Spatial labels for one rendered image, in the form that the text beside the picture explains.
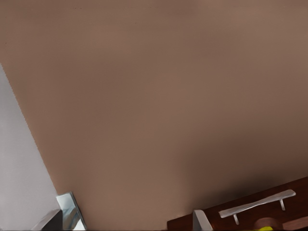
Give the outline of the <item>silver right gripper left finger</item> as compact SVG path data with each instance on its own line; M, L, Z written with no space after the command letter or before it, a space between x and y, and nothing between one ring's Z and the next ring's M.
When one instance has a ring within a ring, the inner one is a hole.
M85 231L86 224L73 193L67 192L57 195L56 200L63 212L63 230Z

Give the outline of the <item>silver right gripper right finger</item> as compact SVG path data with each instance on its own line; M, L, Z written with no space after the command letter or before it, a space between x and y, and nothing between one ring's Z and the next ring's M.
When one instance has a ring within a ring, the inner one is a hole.
M203 210L193 211L193 231L212 231L212 226Z

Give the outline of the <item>dark brown wooden cabinet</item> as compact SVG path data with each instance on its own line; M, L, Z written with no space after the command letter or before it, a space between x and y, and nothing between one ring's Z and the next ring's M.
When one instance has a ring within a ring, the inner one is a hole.
M239 225L235 224L233 217L221 218L218 213L221 210L255 202L288 189L295 191L296 195L283 200L285 211L282 211L278 201L260 205L237 214ZM283 230L286 231L308 231L308 177L216 205L203 211L213 231L252 231L254 230L254 223L265 217L277 219L282 223ZM193 214L169 220L167 231L193 231Z

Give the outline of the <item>brown round object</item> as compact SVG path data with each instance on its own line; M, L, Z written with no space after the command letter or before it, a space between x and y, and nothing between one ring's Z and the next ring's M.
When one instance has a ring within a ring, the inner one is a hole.
M254 230L259 231L260 228L265 226L271 226L273 231L281 231L283 230L283 225L275 218L265 217L260 218L254 223Z

